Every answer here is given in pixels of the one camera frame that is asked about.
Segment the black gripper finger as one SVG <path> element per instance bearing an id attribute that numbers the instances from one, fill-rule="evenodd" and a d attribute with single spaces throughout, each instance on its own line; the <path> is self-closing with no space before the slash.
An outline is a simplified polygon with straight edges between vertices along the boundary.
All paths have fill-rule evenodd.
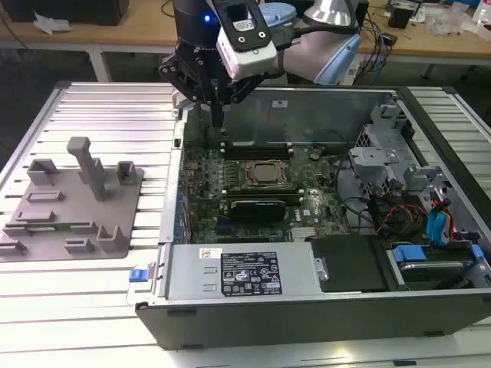
<path id="1" fill-rule="evenodd" d="M 224 106 L 238 104 L 254 91 L 265 80 L 265 74 L 246 77 L 238 81 L 230 78 L 220 79 L 216 90 L 216 126 L 222 127 Z"/>
<path id="2" fill-rule="evenodd" d="M 172 54 L 161 63 L 159 72 L 190 102 L 205 104 L 209 108 L 212 125 L 217 127 L 216 91 L 212 86 L 205 60 L 198 54 L 186 63 L 178 54 Z"/>

